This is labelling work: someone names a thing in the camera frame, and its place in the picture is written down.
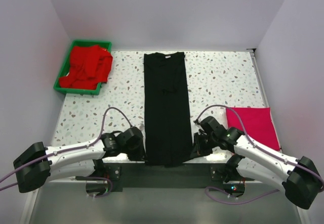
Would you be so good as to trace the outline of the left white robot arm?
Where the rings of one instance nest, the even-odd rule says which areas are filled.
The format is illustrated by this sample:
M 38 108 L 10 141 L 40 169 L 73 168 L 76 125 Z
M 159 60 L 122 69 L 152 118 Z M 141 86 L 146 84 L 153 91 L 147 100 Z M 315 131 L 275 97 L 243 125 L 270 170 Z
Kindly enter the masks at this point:
M 132 126 L 124 132 L 103 133 L 71 146 L 46 147 L 43 142 L 34 143 L 13 162 L 19 192 L 34 191 L 60 178 L 102 173 L 102 160 L 121 153 L 131 161 L 143 160 L 143 134 L 139 128 Z

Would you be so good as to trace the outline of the black t shirt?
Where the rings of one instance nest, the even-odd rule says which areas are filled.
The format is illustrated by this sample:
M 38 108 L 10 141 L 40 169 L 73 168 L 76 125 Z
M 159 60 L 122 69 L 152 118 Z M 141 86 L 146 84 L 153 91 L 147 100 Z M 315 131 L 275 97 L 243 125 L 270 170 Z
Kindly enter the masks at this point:
M 145 54 L 143 65 L 146 162 L 178 165 L 192 150 L 185 54 Z

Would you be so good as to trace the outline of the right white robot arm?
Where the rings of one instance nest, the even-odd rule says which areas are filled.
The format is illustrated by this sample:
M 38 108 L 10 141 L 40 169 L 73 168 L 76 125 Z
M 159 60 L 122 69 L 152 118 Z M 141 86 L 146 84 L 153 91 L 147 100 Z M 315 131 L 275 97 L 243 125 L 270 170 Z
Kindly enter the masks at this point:
M 251 138 L 245 130 L 225 128 L 212 116 L 194 123 L 200 127 L 194 134 L 198 156 L 207 155 L 216 147 L 232 153 L 224 167 L 217 171 L 224 182 L 236 177 L 262 182 L 283 192 L 291 203 L 306 210 L 323 191 L 323 179 L 311 159 L 277 152 Z

